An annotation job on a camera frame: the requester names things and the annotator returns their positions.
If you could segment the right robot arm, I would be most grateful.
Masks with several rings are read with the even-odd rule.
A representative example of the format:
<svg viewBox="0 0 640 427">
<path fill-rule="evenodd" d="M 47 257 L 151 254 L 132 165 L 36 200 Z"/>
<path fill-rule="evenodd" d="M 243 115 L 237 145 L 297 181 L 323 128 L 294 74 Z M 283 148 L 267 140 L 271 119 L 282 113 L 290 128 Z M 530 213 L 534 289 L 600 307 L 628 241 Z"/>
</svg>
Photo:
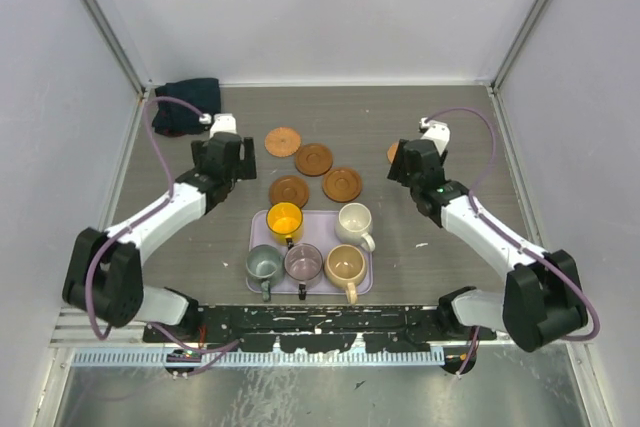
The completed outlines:
<svg viewBox="0 0 640 427">
<path fill-rule="evenodd" d="M 504 283 L 500 293 L 467 286 L 440 297 L 438 326 L 444 337 L 459 341 L 474 327 L 486 328 L 533 352 L 596 323 L 573 257 L 517 236 L 463 184 L 446 179 L 434 141 L 400 140 L 388 177 L 408 188 L 423 216 L 471 247 Z"/>
</svg>

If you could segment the white ceramic mug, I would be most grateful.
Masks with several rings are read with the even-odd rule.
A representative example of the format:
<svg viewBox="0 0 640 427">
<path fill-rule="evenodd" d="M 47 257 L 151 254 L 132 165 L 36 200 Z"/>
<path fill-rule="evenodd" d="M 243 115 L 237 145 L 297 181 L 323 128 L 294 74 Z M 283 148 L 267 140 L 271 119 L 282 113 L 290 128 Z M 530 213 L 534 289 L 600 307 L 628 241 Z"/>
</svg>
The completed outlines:
<svg viewBox="0 0 640 427">
<path fill-rule="evenodd" d="M 349 203 L 338 212 L 334 231 L 343 243 L 373 253 L 376 244 L 372 236 L 372 214 L 361 203 Z"/>
</svg>

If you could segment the woven rattan coaster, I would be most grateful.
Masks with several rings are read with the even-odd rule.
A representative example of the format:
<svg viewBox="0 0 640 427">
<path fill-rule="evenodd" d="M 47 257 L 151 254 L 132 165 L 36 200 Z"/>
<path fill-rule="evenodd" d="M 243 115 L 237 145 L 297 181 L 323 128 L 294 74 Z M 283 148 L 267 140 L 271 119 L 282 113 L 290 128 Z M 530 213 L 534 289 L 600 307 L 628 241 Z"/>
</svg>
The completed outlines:
<svg viewBox="0 0 640 427">
<path fill-rule="evenodd" d="M 265 149 L 275 157 L 284 158 L 294 155 L 301 146 L 300 134 L 290 127 L 277 127 L 265 137 Z"/>
<path fill-rule="evenodd" d="M 399 143 L 398 142 L 394 142 L 387 150 L 387 159 L 388 159 L 390 164 L 392 164 L 394 159 L 395 159 L 398 147 L 399 147 Z"/>
</svg>

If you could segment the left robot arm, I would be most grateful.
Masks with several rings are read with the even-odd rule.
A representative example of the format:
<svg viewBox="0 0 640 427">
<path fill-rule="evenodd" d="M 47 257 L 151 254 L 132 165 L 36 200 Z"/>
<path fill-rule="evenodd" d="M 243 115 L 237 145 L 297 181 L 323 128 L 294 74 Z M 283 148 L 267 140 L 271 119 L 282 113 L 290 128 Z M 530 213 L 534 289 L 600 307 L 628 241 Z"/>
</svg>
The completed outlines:
<svg viewBox="0 0 640 427">
<path fill-rule="evenodd" d="M 175 233 L 225 201 L 238 181 L 253 180 L 257 172 L 250 137 L 218 132 L 192 142 L 191 150 L 193 168 L 173 179 L 155 202 L 104 231 L 86 228 L 78 234 L 62 298 L 85 311 L 92 324 L 163 324 L 178 343 L 199 334 L 198 302 L 170 288 L 145 285 L 144 263 Z"/>
</svg>

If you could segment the brown wooden saucer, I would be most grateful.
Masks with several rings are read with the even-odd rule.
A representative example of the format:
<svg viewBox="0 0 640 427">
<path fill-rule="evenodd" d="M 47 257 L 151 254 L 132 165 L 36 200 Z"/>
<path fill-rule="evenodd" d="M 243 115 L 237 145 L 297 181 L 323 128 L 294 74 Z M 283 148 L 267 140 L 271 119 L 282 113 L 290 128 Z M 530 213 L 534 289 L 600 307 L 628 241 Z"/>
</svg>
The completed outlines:
<svg viewBox="0 0 640 427">
<path fill-rule="evenodd" d="M 310 190 L 307 183 L 295 175 L 279 177 L 269 188 L 269 200 L 272 205 L 288 202 L 303 208 L 309 197 Z"/>
<path fill-rule="evenodd" d="M 333 165 L 331 150 L 321 143 L 301 146 L 295 155 L 295 167 L 303 175 L 316 177 L 324 175 Z"/>
<path fill-rule="evenodd" d="M 355 200 L 362 192 L 362 187 L 361 176 L 349 167 L 331 169 L 323 176 L 323 192 L 335 202 L 347 203 Z"/>
</svg>

